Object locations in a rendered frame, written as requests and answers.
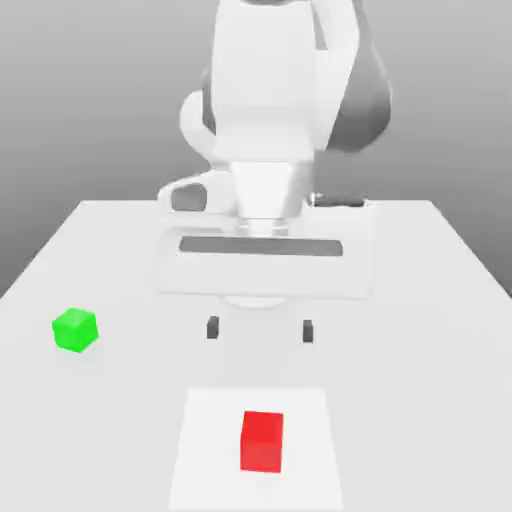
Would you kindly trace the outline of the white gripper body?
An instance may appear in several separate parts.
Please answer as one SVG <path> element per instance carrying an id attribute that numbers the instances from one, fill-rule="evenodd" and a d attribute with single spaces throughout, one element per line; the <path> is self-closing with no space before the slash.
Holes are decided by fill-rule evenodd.
<path id="1" fill-rule="evenodd" d="M 171 294 L 365 299 L 372 289 L 372 244 L 348 235 L 263 240 L 169 228 L 159 238 L 154 280 Z"/>

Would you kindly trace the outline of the small red cube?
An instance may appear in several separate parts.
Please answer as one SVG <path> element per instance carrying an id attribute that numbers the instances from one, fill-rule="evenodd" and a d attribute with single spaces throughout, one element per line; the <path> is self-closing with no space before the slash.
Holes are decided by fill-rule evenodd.
<path id="1" fill-rule="evenodd" d="M 283 428 L 282 413 L 245 411 L 240 434 L 240 469 L 280 473 Z"/>

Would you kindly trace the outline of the small green cube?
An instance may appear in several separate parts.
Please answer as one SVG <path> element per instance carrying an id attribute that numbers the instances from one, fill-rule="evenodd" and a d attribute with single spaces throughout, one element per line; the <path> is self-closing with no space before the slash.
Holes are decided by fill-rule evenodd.
<path id="1" fill-rule="evenodd" d="M 78 308 L 69 308 L 54 319 L 52 331 L 58 347 L 76 353 L 99 338 L 96 315 Z"/>

